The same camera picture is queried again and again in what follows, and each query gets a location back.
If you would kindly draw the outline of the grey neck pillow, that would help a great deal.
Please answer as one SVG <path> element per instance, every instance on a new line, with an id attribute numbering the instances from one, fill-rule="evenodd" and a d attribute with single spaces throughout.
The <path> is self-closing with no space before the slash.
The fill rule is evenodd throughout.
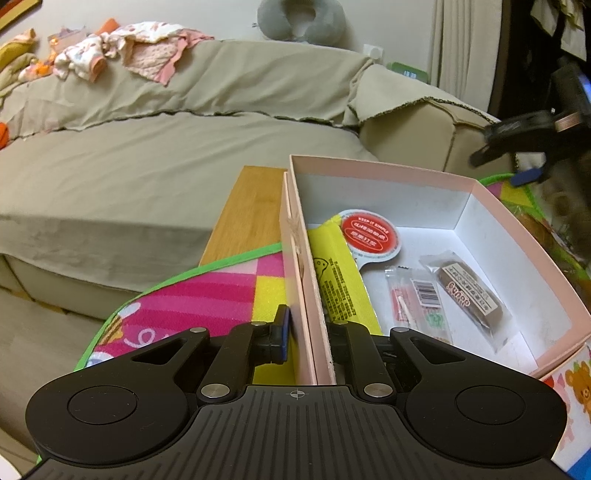
<path id="1" fill-rule="evenodd" d="M 346 32 L 346 14 L 335 0 L 263 0 L 256 25 L 270 40 L 335 46 Z"/>

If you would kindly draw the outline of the brown bar snack packet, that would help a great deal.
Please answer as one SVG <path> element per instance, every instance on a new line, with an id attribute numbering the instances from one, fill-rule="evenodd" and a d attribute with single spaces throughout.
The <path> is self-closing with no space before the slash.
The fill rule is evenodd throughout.
<path id="1" fill-rule="evenodd" d="M 505 303 L 455 252 L 425 255 L 420 263 L 473 321 L 495 352 L 514 337 L 518 328 Z"/>

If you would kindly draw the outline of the orange toy ball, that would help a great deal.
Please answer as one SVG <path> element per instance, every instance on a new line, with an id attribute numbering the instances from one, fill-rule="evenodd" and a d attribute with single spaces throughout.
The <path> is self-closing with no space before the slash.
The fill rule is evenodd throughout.
<path id="1" fill-rule="evenodd" d="M 4 149 L 10 140 L 8 127 L 5 123 L 0 122 L 0 149 Z"/>

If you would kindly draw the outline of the colourful play mat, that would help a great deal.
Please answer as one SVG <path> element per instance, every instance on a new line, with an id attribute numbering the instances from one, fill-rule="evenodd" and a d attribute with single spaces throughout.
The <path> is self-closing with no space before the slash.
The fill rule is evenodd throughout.
<path id="1" fill-rule="evenodd" d="M 137 295 L 105 321 L 78 370 L 147 347 L 193 327 L 212 337 L 239 324 L 276 317 L 287 302 L 280 243 L 214 261 Z"/>

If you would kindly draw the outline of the pink baby clothes pile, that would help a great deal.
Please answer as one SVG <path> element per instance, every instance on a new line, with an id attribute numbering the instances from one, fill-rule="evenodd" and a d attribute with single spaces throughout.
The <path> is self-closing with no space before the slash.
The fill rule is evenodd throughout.
<path id="1" fill-rule="evenodd" d="M 179 24 L 144 21 L 120 26 L 111 32 L 90 34 L 65 47 L 53 61 L 60 80 L 70 74 L 93 83 L 109 59 L 129 72 L 166 86 L 184 52 L 213 37 Z"/>

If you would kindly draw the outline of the beige sofa with cover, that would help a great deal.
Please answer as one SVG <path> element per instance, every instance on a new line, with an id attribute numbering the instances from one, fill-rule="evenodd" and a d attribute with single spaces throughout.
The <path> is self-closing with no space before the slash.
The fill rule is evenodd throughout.
<path id="1" fill-rule="evenodd" d="M 242 168 L 294 155 L 482 178 L 490 114 L 352 51 L 204 41 L 167 85 L 112 62 L 95 82 L 16 87 L 1 119 L 1 285 L 103 318 L 197 265 Z"/>

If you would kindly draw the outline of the white curtain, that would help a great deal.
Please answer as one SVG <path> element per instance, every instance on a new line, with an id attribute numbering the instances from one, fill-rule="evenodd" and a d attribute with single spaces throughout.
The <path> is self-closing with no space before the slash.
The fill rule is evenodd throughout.
<path id="1" fill-rule="evenodd" d="M 500 1 L 435 3 L 431 84 L 487 110 L 492 96 L 502 25 Z"/>

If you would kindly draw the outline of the clear popsicle snack packet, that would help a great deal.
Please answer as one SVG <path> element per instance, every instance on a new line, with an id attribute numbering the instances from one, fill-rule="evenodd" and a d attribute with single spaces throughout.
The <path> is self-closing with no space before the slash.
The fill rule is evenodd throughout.
<path id="1" fill-rule="evenodd" d="M 385 272 L 391 295 L 394 327 L 410 328 L 452 344 L 452 334 L 434 276 L 404 266 Z"/>

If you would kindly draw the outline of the yellow snack packet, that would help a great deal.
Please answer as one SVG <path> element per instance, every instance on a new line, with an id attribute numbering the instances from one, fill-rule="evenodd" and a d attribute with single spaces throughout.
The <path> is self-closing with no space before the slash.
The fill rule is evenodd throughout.
<path id="1" fill-rule="evenodd" d="M 335 215 L 308 230 L 312 261 L 328 322 L 356 322 L 370 334 L 382 329 L 351 249 L 342 233 L 342 217 Z"/>

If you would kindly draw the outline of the red round lollipop packet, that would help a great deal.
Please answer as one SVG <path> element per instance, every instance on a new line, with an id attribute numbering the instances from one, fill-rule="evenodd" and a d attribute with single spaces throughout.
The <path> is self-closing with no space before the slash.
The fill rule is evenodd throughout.
<path id="1" fill-rule="evenodd" d="M 359 270 L 368 264 L 391 261 L 399 255 L 400 234 L 384 216 L 363 209 L 343 210 L 338 216 L 346 245 Z"/>

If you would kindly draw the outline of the yellow plush toy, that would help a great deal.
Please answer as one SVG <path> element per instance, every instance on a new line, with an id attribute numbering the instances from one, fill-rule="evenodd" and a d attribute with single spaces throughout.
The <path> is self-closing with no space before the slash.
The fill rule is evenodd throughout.
<path id="1" fill-rule="evenodd" d="M 36 31 L 27 29 L 1 46 L 1 90 L 17 83 L 20 72 L 37 59 L 33 53 L 36 42 Z"/>

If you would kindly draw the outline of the pink cardboard box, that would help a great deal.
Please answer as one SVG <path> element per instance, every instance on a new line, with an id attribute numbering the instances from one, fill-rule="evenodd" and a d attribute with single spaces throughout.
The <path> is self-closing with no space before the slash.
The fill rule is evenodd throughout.
<path id="1" fill-rule="evenodd" d="M 394 164 L 293 156 L 283 179 L 280 231 L 301 381 L 335 383 L 308 230 L 353 208 L 394 224 L 402 243 L 394 265 L 416 268 L 425 255 L 452 251 L 505 303 L 517 331 L 494 350 L 445 299 L 460 348 L 541 378 L 589 344 L 590 314 L 580 297 L 538 241 L 480 182 Z"/>

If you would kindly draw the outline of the green digital clock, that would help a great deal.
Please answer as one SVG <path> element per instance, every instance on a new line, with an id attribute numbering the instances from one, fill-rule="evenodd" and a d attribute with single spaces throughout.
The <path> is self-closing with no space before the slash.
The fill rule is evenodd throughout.
<path id="1" fill-rule="evenodd" d="M 401 62 L 391 62 L 387 64 L 387 68 L 394 73 L 404 75 L 408 78 L 416 79 L 426 84 L 430 83 L 429 74 L 426 71 L 420 70 L 410 65 L 406 65 Z"/>

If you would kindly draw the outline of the white wall socket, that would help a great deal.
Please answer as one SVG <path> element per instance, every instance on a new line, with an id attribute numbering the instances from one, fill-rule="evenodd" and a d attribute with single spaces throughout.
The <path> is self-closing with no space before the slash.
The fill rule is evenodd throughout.
<path id="1" fill-rule="evenodd" d="M 368 56 L 377 64 L 382 64 L 384 61 L 385 50 L 381 46 L 365 44 L 363 45 L 363 55 Z"/>

